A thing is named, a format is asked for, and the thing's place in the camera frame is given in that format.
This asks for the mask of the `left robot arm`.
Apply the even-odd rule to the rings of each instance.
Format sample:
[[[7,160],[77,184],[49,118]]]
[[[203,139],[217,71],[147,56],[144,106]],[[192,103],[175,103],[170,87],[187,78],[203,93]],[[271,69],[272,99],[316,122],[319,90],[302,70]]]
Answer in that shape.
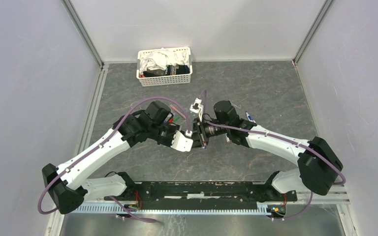
[[[163,97],[149,98],[144,110],[131,108],[95,143],[70,160],[59,165],[47,164],[42,168],[45,185],[37,209],[41,214],[58,211],[68,214],[83,202],[119,196],[130,200],[135,187],[119,175],[90,179],[90,175],[118,154],[148,139],[159,145],[185,152],[192,140],[178,125],[169,123],[170,107],[162,103]]]

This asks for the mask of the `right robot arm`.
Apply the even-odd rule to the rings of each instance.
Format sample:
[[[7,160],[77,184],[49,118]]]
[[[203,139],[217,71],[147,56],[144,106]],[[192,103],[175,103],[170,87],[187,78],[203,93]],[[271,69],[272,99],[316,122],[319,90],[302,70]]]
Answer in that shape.
[[[264,193],[269,200],[276,201],[289,191],[309,190],[325,196],[332,186],[343,184],[343,165],[323,138],[306,140],[275,133],[251,117],[241,118],[230,101],[214,105],[215,119],[203,110],[204,105],[197,98],[190,107],[191,112],[198,114],[193,121],[194,148],[205,148],[211,137],[225,135],[235,145],[269,152],[296,166],[290,171],[276,171],[268,179]]]

